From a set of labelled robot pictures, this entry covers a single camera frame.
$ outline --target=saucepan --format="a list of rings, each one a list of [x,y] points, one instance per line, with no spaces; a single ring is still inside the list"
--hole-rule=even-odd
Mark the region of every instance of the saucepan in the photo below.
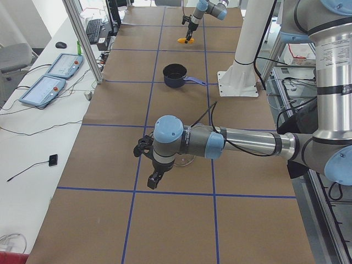
[[[179,88],[185,84],[186,81],[193,81],[200,85],[207,85],[206,82],[201,81],[195,77],[187,77],[187,69],[178,63],[167,65],[163,69],[164,82],[171,88]]]

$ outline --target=sticker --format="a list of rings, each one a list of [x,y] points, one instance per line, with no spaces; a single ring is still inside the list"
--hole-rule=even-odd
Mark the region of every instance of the sticker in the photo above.
[[[352,41],[350,38],[319,45],[316,51],[317,70],[351,65]]]
[[[352,84],[349,84],[349,85],[344,85],[342,87],[342,95],[347,95],[347,94],[350,94],[352,93]]]

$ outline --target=chair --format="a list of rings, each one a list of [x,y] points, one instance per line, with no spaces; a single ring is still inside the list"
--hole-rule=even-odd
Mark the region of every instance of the chair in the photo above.
[[[12,85],[14,88],[5,89],[5,80],[10,81],[18,70],[28,67],[32,62],[32,54],[38,57],[27,43],[7,47],[0,44],[0,102],[6,101],[18,85],[16,83]]]
[[[2,74],[20,70],[32,61],[32,49],[27,43],[0,48],[0,71]]]

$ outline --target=cable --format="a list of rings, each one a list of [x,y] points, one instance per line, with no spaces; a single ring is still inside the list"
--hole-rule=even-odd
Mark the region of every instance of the cable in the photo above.
[[[337,182],[334,182],[334,183],[330,186],[329,192],[328,192],[329,198],[330,198],[331,200],[333,200],[333,201],[339,201],[339,200],[341,200],[342,197],[343,197],[342,186],[341,186],[341,184],[339,184],[339,183],[337,183],[337,184],[339,185],[340,196],[337,197],[337,198],[333,198],[333,197],[331,196],[332,188],[336,185],[336,183],[337,183]]]
[[[198,118],[198,120],[197,120],[196,122],[194,122],[194,123],[191,125],[191,128],[194,127],[196,124],[198,124],[198,122],[199,122],[200,120],[202,120],[202,118],[210,111],[210,109],[211,109],[212,107],[215,107],[216,104],[217,104],[217,101],[216,101],[215,103],[213,103],[211,106],[209,106],[208,109],[207,109],[207,111],[205,111],[204,114],[202,114],[201,117]]]
[[[21,87],[25,87],[25,88],[28,88],[28,89],[30,88],[30,87],[27,86],[27,85],[20,85],[20,86],[17,86],[16,89],[21,88]]]
[[[285,106],[280,106],[279,108],[277,108],[277,107],[271,105],[271,104],[270,104],[270,101],[269,101],[269,96],[280,96],[280,95],[274,95],[273,92],[270,92],[270,93],[268,93],[268,94],[266,95],[266,101],[268,102],[268,105],[269,105],[271,108],[276,109],[276,110],[279,110],[279,111],[281,111],[282,109],[285,108]],[[290,100],[289,103],[294,103],[294,102],[296,102],[296,101],[297,101],[297,100]]]
[[[298,106],[291,107],[291,108],[288,108],[288,109],[286,109],[286,110],[280,112],[279,115],[277,116],[277,119],[276,119],[276,129],[279,128],[279,118],[280,118],[280,116],[281,116],[283,113],[285,113],[285,112],[287,112],[287,111],[290,111],[290,110],[294,110],[294,109],[299,108],[299,107],[301,107],[301,106],[304,106],[304,105],[306,105],[306,104],[308,104],[308,103],[314,101],[316,98],[317,98],[317,96],[313,97],[312,99],[309,99],[308,101],[306,101],[306,102],[304,102],[304,103],[302,103],[302,104],[300,104],[300,105],[298,105]]]
[[[7,182],[11,181],[13,178],[17,177],[18,175],[20,175],[21,173],[24,173],[26,171],[28,171],[30,168],[32,168],[33,166],[39,165],[39,164],[44,164],[47,163],[49,161],[43,161],[43,162],[38,162],[38,163],[34,163],[33,165],[29,166],[27,169],[22,170],[21,172],[17,173],[15,176],[12,176],[11,178],[9,178],[7,180]]]
[[[82,122],[82,120],[79,120],[79,121],[76,121],[76,122],[67,122],[67,123],[65,123],[65,124],[60,124],[60,125],[53,125],[53,126],[51,126],[51,127],[49,127],[49,128],[42,129],[42,130],[37,131],[37,132],[34,132],[34,133],[32,133],[32,134],[27,134],[27,133],[21,133],[21,132],[11,131],[11,130],[9,130],[9,129],[2,128],[1,126],[0,126],[0,129],[5,130],[5,131],[10,132],[10,133],[13,133],[13,134],[17,134],[17,135],[33,136],[33,135],[35,135],[35,134],[39,134],[39,133],[48,131],[48,130],[53,129],[53,128],[62,127],[62,126],[64,126],[64,125],[70,125],[70,124],[78,124],[78,123],[80,123],[80,122]]]
[[[288,65],[287,63],[280,62],[280,61],[274,60],[274,59],[265,58],[265,57],[257,57],[257,59],[266,59],[267,61],[272,61],[272,62],[276,62],[276,63]],[[237,63],[240,64],[240,65],[251,65],[251,64],[253,64],[253,63],[255,62],[255,60],[253,60],[253,61],[250,62],[250,63],[242,63],[242,62],[239,62],[238,60],[235,59],[235,62],[237,62]]]
[[[72,84],[67,90],[65,90],[61,95],[59,95],[59,96],[57,96],[57,97],[55,97],[53,100],[51,100],[49,103],[43,103],[43,104],[41,104],[41,105],[39,105],[39,106],[32,106],[32,107],[28,107],[28,108],[25,108],[25,109],[21,109],[21,110],[18,110],[18,111],[15,111],[15,112],[11,112],[11,113],[3,113],[3,114],[0,114],[0,116],[4,116],[4,115],[7,115],[7,114],[16,114],[16,113],[19,113],[19,112],[22,112],[22,111],[26,111],[26,110],[29,110],[29,109],[32,109],[32,108],[37,108],[37,109],[40,109],[39,107],[41,107],[41,106],[45,106],[45,105],[50,105],[52,102],[54,102],[55,100],[57,100],[58,98],[64,98],[64,97],[68,97],[68,96],[70,96],[70,95],[72,95],[73,94],[73,89],[74,89],[74,87],[75,87],[75,85],[77,84],[77,83],[79,83],[80,81],[82,81],[83,80],[83,78],[84,78],[84,76],[87,74],[87,72],[89,72],[90,71],[90,69],[89,70],[86,70],[84,73],[83,73],[83,75],[74,83],[74,84]],[[67,91],[70,91],[70,94],[69,95],[65,95],[65,96],[62,96],[64,93],[66,93]]]
[[[22,254],[24,254],[24,252],[26,252],[26,249],[27,249],[27,239],[21,233],[12,233],[12,234],[8,234],[8,235],[0,236],[0,241],[4,241],[5,240],[5,243],[6,243],[6,242],[8,242],[10,239],[12,239],[14,237],[22,237],[23,238],[23,240],[24,240],[24,250],[23,250]]]
[[[2,110],[4,110],[4,111],[9,111],[9,110],[15,105],[15,103],[16,103],[17,101],[18,101],[18,99],[15,100],[15,101],[13,101],[12,105],[11,105],[9,108],[7,108],[7,109],[5,109],[5,108],[3,108],[3,107],[1,107],[1,106],[0,106],[0,109],[2,109]]]
[[[182,0],[182,12],[183,12],[183,16],[185,17],[185,3],[184,0]]]
[[[24,76],[26,76],[28,73],[30,73],[30,72],[32,72],[32,71],[34,71],[34,70],[36,70],[36,69],[38,69],[38,68],[40,68],[40,67],[44,67],[44,66],[51,66],[51,64],[43,64],[43,65],[39,65],[39,66],[37,66],[37,67],[35,67],[35,68],[33,68],[33,69],[30,69],[29,71],[27,71],[27,72],[23,75],[23,78],[24,78]]]
[[[271,61],[271,62],[276,62],[276,63],[280,63],[280,64],[288,65],[287,63],[280,62],[280,61],[278,61],[278,60],[274,60],[274,59],[265,58],[265,57],[257,57],[257,59],[266,59],[267,61]]]
[[[214,110],[215,110],[216,104],[217,104],[217,101],[216,101],[214,104],[212,104],[208,109],[212,108],[212,109],[211,109],[211,113],[210,113],[210,121],[211,121],[211,126],[213,127],[213,131],[214,131],[215,133],[220,134],[220,132],[215,128],[215,125],[214,125],[214,122],[213,122],[213,114],[214,114]],[[236,149],[240,150],[240,151],[243,151],[243,152],[245,152],[245,153],[247,153],[247,154],[250,154],[250,155],[253,155],[253,156],[257,156],[257,157],[270,157],[270,156],[275,155],[275,153],[276,153],[276,149],[274,149],[273,152],[270,153],[270,154],[257,154],[257,153],[253,153],[253,152],[251,152],[251,151],[248,151],[248,150],[246,150],[246,149],[244,149],[244,148],[242,148],[242,147],[240,147],[240,146],[238,146],[238,145],[232,143],[232,142],[229,141],[228,139],[226,139],[226,140],[224,141],[224,146],[225,146],[226,142],[227,142],[228,144],[230,144],[231,146],[235,147]]]
[[[264,31],[263,31],[263,34],[262,34],[262,38],[261,38],[261,41],[260,41],[260,44],[258,46],[258,49],[257,49],[257,53],[255,54],[255,59],[254,59],[254,63],[253,63],[253,66],[254,66],[254,71],[255,73],[258,75],[259,79],[260,79],[260,82],[264,88],[264,90],[266,90],[266,85],[265,85],[265,82],[261,76],[261,73],[259,72],[258,68],[257,68],[257,65],[256,65],[256,61],[258,59],[258,56],[259,56],[259,52],[260,52],[260,49],[262,47],[262,44],[263,44],[263,41],[264,41],[264,38],[265,38],[265,35],[266,35],[266,31],[268,30],[269,28],[269,25],[270,23],[272,22],[272,17],[273,17],[273,14],[274,14],[274,10],[275,10],[275,6],[276,6],[276,3],[277,3],[277,0],[274,0],[273,2],[273,6],[271,8],[271,11],[270,11],[270,14],[269,14],[269,17],[268,17],[268,20],[266,22],[266,25],[265,25],[265,28],[264,28]]]

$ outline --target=black cable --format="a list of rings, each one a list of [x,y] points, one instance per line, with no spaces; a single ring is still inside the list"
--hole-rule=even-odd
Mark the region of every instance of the black cable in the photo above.
[[[287,91],[287,87],[285,85],[285,81],[286,81],[285,79],[281,80],[281,84],[284,87],[284,92],[286,94],[286,98],[290,98],[288,91]],[[290,104],[290,107],[292,108],[293,107],[292,101],[289,101],[289,104]]]
[[[3,127],[1,127],[1,126],[0,126],[0,129],[5,130],[5,131],[10,132],[10,133],[13,133],[13,134],[17,134],[17,135],[33,136],[33,135],[35,135],[35,134],[39,134],[39,133],[48,131],[48,130],[53,129],[53,128],[62,127],[62,126],[64,126],[64,125],[69,125],[69,124],[78,124],[78,123],[80,123],[80,122],[82,122],[82,120],[79,120],[79,121],[76,121],[76,122],[67,122],[67,123],[65,123],[65,124],[60,124],[60,125],[53,125],[53,126],[51,126],[51,127],[49,127],[49,128],[42,129],[42,130],[37,131],[37,132],[34,132],[34,133],[32,133],[32,134],[27,134],[27,133],[21,133],[21,132],[12,131],[12,130],[3,128]]]
[[[36,69],[38,69],[38,68],[40,68],[40,67],[44,67],[44,66],[51,66],[51,64],[43,64],[43,65],[39,65],[39,66],[37,66],[37,67],[35,67],[35,68],[33,68],[33,69],[30,69],[29,71],[27,71],[27,72],[23,75],[23,78],[24,78],[24,76],[26,76],[28,73],[30,73],[30,72],[32,72],[32,71],[34,71],[34,70],[36,70]]]
[[[75,87],[75,85],[77,84],[77,83],[79,83],[80,81],[82,81],[83,80],[83,78],[84,78],[84,76],[87,74],[87,72],[89,72],[90,71],[90,69],[89,70],[86,70],[84,73],[83,73],[83,75],[74,83],[74,84],[72,84],[67,90],[65,90],[61,95],[59,95],[59,96],[57,96],[57,97],[55,97],[53,100],[51,100],[49,103],[43,103],[43,104],[41,104],[41,105],[39,105],[39,106],[32,106],[32,107],[28,107],[28,108],[25,108],[25,109],[21,109],[21,110],[18,110],[18,111],[15,111],[15,112],[11,112],[11,113],[3,113],[3,114],[0,114],[0,116],[5,116],[5,115],[7,115],[7,114],[16,114],[16,113],[19,113],[19,112],[22,112],[22,111],[26,111],[26,110],[29,110],[29,109],[32,109],[32,108],[37,108],[37,109],[41,109],[40,107],[41,106],[45,106],[45,105],[50,105],[52,102],[54,102],[56,99],[58,99],[58,98],[64,98],[64,97],[68,97],[68,96],[70,96],[72,93],[73,93],[73,89],[74,89],[74,87]],[[70,91],[70,94],[69,95],[65,95],[65,96],[62,96],[64,93],[66,93],[67,91]]]
[[[44,163],[47,163],[47,162],[49,162],[49,161],[43,161],[43,162],[34,163],[33,165],[29,166],[27,169],[22,170],[21,172],[17,173],[15,176],[12,176],[10,179],[7,180],[7,182],[11,181],[13,178],[15,178],[16,176],[20,175],[21,173],[24,173],[25,171],[28,171],[33,166],[39,165],[39,164],[44,164]]]
[[[304,105],[306,105],[306,104],[308,104],[308,103],[314,101],[316,98],[317,98],[317,97],[315,96],[315,97],[313,97],[312,99],[309,99],[308,101],[306,101],[306,102],[304,102],[304,103],[302,103],[302,104],[300,104],[300,105],[298,105],[298,106],[291,107],[291,108],[285,109],[284,111],[281,111],[281,112],[279,113],[279,115],[277,116],[277,119],[276,119],[276,129],[279,128],[279,118],[280,118],[280,116],[281,116],[283,113],[286,113],[287,111],[294,110],[294,109],[296,109],[296,108],[299,108],[299,107],[301,107],[301,106],[304,106]]]
[[[0,109],[5,110],[5,111],[9,111],[9,110],[15,105],[15,103],[16,103],[17,101],[18,101],[18,99],[15,100],[15,101],[13,101],[12,105],[11,105],[9,108],[7,108],[7,109],[5,109],[5,108],[3,108],[3,107],[1,107],[1,106],[0,106]]]
[[[200,120],[202,120],[202,118],[209,112],[209,110],[212,108],[212,107],[215,107],[217,104],[217,101],[215,103],[213,103],[211,106],[208,107],[207,111],[204,112],[204,114],[202,114],[202,116],[200,118],[197,119],[196,122],[194,122],[192,125],[191,125],[191,128],[194,127],[196,124],[199,123]]]
[[[333,200],[333,201],[339,201],[339,200],[341,200],[342,197],[343,197],[342,186],[341,186],[341,184],[339,184],[339,183],[337,183],[337,184],[339,185],[339,192],[340,192],[340,196],[339,196],[339,197],[333,198],[333,197],[331,196],[332,188],[336,185],[336,182],[333,183],[333,184],[330,186],[329,192],[328,192],[329,198],[330,198],[331,200]]]
[[[268,30],[269,26],[270,26],[270,23],[272,23],[272,17],[273,17],[273,14],[274,14],[274,10],[275,10],[275,6],[276,6],[276,3],[277,3],[277,0],[274,0],[274,3],[273,3],[273,6],[271,8],[271,11],[270,11],[270,14],[269,14],[269,17],[268,17],[268,20],[266,22],[266,25],[265,25],[265,28],[264,28],[264,31],[263,31],[263,34],[262,34],[262,39],[260,41],[260,44],[258,46],[258,49],[257,49],[257,53],[255,54],[255,59],[254,59],[254,63],[253,63],[253,66],[254,66],[254,71],[255,73],[258,75],[259,79],[260,79],[260,82],[264,88],[264,90],[266,90],[266,85],[264,83],[264,80],[261,76],[261,73],[259,72],[258,68],[257,68],[257,65],[256,65],[256,62],[257,62],[257,58],[259,56],[259,53],[260,53],[260,49],[262,47],[262,44],[263,44],[263,41],[264,41],[264,38],[265,38],[265,35],[266,35],[266,31]]]
[[[214,104],[212,104],[208,109],[210,109],[210,108],[212,107],[211,113],[210,113],[210,122],[211,122],[211,126],[213,127],[213,131],[214,131],[215,133],[220,134],[220,132],[215,128],[214,121],[213,121],[213,114],[214,114],[214,110],[215,110],[216,104],[217,104],[217,102],[215,102]],[[226,139],[226,140],[224,141],[224,146],[225,146],[226,142],[227,142],[228,144],[230,144],[231,146],[235,147],[236,149],[240,150],[240,151],[243,151],[243,152],[245,152],[245,153],[247,153],[247,154],[250,154],[250,155],[253,155],[253,156],[257,156],[257,157],[270,157],[270,156],[275,155],[275,153],[276,153],[276,150],[274,150],[274,151],[273,151],[272,153],[270,153],[270,154],[256,154],[256,153],[253,153],[253,152],[251,152],[251,151],[248,151],[248,150],[246,150],[246,149],[244,149],[244,148],[242,148],[242,147],[240,147],[240,146],[238,146],[238,145],[232,143],[232,142],[229,141],[228,139]]]
[[[30,88],[30,87],[27,86],[27,85],[20,85],[20,86],[17,86],[16,89],[21,88],[21,87],[25,87],[25,88],[28,88],[28,89]]]
[[[276,63],[280,63],[280,64],[288,65],[287,63],[280,62],[280,61],[278,61],[278,60],[274,60],[274,59],[265,58],[265,57],[257,57],[257,59],[266,59],[267,61],[271,61],[271,62],[276,62]]]
[[[280,61],[274,60],[274,59],[265,58],[265,57],[257,57],[257,59],[266,59],[267,61],[272,61],[272,62],[276,62],[276,63],[288,65],[287,63],[280,62]],[[238,60],[235,59],[235,62],[237,62],[237,63],[240,64],[240,65],[251,65],[251,64],[254,63],[254,60],[253,60],[252,62],[250,62],[250,63],[242,63],[242,62],[239,62]]]
[[[184,4],[184,0],[182,0],[182,12],[183,12],[183,16],[185,17],[185,4]]]

